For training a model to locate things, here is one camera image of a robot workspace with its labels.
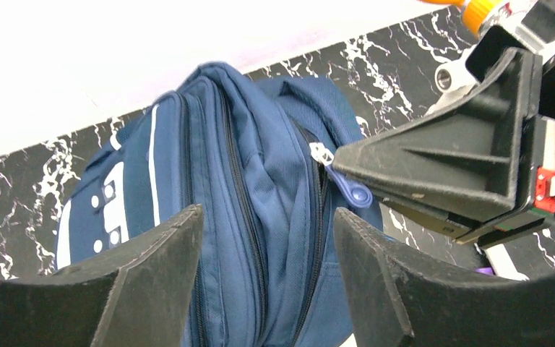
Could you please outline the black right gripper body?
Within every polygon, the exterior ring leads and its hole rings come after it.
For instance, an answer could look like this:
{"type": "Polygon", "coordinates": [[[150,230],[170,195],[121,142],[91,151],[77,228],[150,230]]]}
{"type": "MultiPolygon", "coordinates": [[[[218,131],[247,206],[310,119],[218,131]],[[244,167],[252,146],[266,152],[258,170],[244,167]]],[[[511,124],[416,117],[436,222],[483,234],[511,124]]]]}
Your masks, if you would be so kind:
{"type": "Polygon", "coordinates": [[[465,63],[481,80],[507,48],[542,59],[534,69],[530,107],[522,122],[515,208],[461,236],[492,247],[555,226],[555,1],[503,1],[487,18],[465,63]]]}

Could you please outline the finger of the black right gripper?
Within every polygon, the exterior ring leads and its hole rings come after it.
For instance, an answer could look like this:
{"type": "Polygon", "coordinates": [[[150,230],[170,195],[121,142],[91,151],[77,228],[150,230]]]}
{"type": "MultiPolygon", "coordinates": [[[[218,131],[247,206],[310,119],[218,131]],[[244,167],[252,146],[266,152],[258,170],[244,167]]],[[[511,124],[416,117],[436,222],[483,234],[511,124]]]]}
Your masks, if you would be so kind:
{"type": "Polygon", "coordinates": [[[482,226],[483,221],[460,201],[415,200],[410,198],[383,198],[382,203],[420,226],[458,239],[482,226]]]}
{"type": "Polygon", "coordinates": [[[508,48],[468,95],[397,129],[340,147],[333,165],[389,192],[486,222],[515,208],[522,123],[540,56],[508,48]]]}

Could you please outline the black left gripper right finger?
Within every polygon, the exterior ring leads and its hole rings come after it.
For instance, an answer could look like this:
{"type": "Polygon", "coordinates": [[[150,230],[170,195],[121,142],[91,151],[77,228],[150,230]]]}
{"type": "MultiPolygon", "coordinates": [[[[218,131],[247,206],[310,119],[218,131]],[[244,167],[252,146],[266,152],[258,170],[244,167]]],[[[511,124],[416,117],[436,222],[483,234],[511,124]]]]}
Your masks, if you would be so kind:
{"type": "Polygon", "coordinates": [[[334,238],[359,346],[555,346],[555,274],[516,281],[467,270],[345,208],[334,238]]]}

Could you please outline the navy blue student backpack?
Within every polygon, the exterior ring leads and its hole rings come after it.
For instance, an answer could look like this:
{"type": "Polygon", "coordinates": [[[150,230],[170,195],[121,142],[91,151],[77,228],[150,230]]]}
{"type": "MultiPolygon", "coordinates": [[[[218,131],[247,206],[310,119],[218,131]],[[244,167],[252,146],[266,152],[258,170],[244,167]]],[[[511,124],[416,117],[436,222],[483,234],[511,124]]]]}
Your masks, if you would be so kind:
{"type": "Polygon", "coordinates": [[[71,267],[203,206],[182,346],[339,346],[353,332],[333,241],[344,207],[378,204],[314,158],[362,139],[325,77],[253,81],[204,64],[111,136],[63,207],[56,267],[71,267]]]}

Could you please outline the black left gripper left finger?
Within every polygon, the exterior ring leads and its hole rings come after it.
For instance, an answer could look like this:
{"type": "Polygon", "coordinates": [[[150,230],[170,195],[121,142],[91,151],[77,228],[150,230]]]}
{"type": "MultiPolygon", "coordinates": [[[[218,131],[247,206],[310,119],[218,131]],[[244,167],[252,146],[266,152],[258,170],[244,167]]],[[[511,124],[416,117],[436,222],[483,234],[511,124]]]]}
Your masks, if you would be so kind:
{"type": "Polygon", "coordinates": [[[178,346],[202,232],[191,205],[53,275],[0,280],[0,346],[178,346]]]}

